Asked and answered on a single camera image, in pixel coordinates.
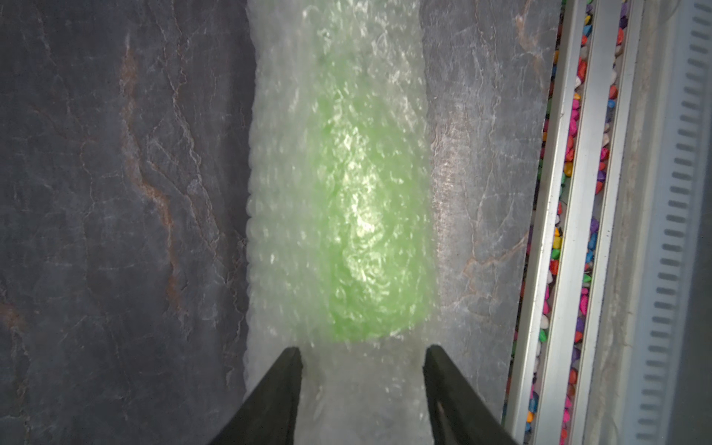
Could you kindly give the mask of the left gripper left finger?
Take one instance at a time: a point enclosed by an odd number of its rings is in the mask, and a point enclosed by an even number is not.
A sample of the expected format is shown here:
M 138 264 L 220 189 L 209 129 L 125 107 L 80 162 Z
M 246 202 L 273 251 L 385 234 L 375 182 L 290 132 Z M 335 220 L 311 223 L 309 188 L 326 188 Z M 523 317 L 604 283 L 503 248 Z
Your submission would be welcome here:
M 293 445 L 302 369 L 300 349 L 283 350 L 211 444 Z

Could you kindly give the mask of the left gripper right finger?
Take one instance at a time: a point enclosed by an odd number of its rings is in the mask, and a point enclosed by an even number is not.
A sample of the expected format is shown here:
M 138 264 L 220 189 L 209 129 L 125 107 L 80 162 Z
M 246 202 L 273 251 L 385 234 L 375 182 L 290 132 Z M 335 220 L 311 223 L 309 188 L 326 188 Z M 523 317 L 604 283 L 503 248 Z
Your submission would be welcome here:
M 444 348 L 426 349 L 423 376 L 435 445 L 515 445 Z

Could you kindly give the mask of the bubble wrap sheet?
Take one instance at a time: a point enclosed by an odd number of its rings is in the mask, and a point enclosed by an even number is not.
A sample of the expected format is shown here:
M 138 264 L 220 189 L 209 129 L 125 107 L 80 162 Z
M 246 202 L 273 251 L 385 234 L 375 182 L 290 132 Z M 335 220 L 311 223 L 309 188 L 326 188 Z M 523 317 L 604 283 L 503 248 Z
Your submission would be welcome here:
M 302 355 L 298 444 L 428 444 L 437 295 L 416 1 L 251 1 L 246 384 Z

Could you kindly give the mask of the green plastic wine glass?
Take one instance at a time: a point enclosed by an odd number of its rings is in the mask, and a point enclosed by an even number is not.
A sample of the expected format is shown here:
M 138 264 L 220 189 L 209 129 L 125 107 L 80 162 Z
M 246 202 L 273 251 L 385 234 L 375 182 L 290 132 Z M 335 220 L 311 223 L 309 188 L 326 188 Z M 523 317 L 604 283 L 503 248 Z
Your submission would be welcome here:
M 418 33 L 346 38 L 318 59 L 314 216 L 328 334 L 387 337 L 435 297 L 426 81 Z

